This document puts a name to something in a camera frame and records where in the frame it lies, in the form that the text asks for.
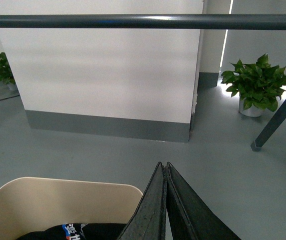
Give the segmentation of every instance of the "cable on floor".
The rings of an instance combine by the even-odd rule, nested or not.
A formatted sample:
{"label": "cable on floor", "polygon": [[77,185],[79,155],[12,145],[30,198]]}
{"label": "cable on floor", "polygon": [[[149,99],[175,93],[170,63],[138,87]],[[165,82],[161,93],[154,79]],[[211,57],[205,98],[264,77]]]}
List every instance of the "cable on floor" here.
{"label": "cable on floor", "polygon": [[6,99],[16,98],[16,97],[19,97],[19,96],[20,96],[20,94],[18,94],[16,96],[10,96],[10,97],[7,97],[7,98],[0,99],[0,101],[6,100]]}

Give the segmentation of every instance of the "black t-shirt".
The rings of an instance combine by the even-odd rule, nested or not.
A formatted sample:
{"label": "black t-shirt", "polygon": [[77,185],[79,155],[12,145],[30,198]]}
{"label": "black t-shirt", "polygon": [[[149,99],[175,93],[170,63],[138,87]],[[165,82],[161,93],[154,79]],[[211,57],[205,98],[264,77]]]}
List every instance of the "black t-shirt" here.
{"label": "black t-shirt", "polygon": [[116,240],[126,224],[70,223],[34,231],[17,240]]}

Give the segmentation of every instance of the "metal railing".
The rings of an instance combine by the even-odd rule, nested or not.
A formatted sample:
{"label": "metal railing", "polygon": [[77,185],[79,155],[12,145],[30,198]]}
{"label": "metal railing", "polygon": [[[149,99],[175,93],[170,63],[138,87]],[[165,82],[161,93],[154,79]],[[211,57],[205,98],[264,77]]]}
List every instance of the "metal railing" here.
{"label": "metal railing", "polygon": [[0,28],[286,30],[286,14],[0,15]]}

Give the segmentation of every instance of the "gray metal leg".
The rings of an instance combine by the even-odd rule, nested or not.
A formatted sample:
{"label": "gray metal leg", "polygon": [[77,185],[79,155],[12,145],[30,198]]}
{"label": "gray metal leg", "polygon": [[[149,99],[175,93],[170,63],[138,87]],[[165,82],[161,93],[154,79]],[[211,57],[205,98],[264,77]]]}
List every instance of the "gray metal leg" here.
{"label": "gray metal leg", "polygon": [[251,148],[254,152],[261,150],[262,146],[269,137],[275,132],[275,130],[281,125],[286,119],[286,99],[283,104],[276,111],[272,119],[267,123],[260,135],[252,142]]}

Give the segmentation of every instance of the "epoxy floor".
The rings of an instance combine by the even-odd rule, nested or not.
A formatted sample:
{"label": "epoxy floor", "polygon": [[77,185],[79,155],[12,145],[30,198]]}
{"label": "epoxy floor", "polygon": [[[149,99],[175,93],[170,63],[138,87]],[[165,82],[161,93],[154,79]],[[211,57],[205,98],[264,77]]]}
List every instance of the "epoxy floor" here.
{"label": "epoxy floor", "polygon": [[[0,98],[8,94],[0,88]],[[286,120],[261,152],[252,152],[271,112],[239,114],[238,98],[220,84],[200,89],[197,102],[189,143],[168,143],[31,129],[19,97],[0,101],[0,187],[32,176],[144,191],[157,162],[169,161],[241,239],[286,239]]]}

